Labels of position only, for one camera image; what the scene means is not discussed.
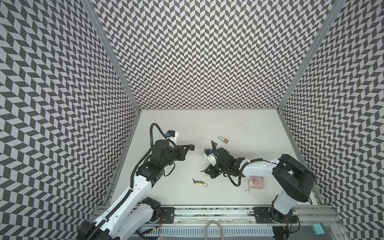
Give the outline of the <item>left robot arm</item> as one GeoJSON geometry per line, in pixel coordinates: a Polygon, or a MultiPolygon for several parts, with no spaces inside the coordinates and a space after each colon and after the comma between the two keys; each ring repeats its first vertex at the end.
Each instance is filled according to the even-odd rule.
{"type": "Polygon", "coordinates": [[[83,221],[79,240],[127,240],[147,222],[160,218],[161,203],[146,194],[164,176],[164,168],[184,161],[194,145],[176,145],[158,140],[139,160],[130,177],[129,187],[93,222],[83,221]]]}

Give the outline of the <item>brass long-shackle padlock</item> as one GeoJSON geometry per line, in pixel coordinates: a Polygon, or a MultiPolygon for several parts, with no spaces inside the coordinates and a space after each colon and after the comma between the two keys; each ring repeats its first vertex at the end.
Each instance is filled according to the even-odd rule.
{"type": "Polygon", "coordinates": [[[224,138],[224,137],[222,137],[222,136],[219,136],[218,139],[219,139],[220,141],[222,141],[223,143],[225,143],[225,144],[228,144],[228,143],[229,143],[229,140],[226,139],[226,138],[224,138]]]}

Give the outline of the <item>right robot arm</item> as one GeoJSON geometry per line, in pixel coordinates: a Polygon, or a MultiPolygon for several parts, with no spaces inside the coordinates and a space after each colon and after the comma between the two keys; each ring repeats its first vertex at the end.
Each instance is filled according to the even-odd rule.
{"type": "Polygon", "coordinates": [[[240,187],[242,178],[263,177],[275,179],[282,187],[268,208],[274,223],[293,222],[293,208],[297,203],[310,203],[315,184],[315,174],[290,155],[283,154],[276,160],[234,158],[224,149],[205,148],[204,157],[210,162],[203,173],[211,179],[219,175],[227,177],[232,185],[240,187]]]}

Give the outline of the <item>small brass padlock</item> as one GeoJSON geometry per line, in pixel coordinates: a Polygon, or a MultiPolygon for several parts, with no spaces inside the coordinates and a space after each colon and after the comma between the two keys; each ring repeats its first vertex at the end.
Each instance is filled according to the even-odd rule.
{"type": "Polygon", "coordinates": [[[205,182],[203,182],[203,181],[199,181],[199,180],[195,180],[195,179],[193,179],[193,182],[194,182],[194,184],[197,184],[197,185],[199,185],[200,187],[207,187],[207,186],[208,186],[208,184],[205,183],[205,182]]]}

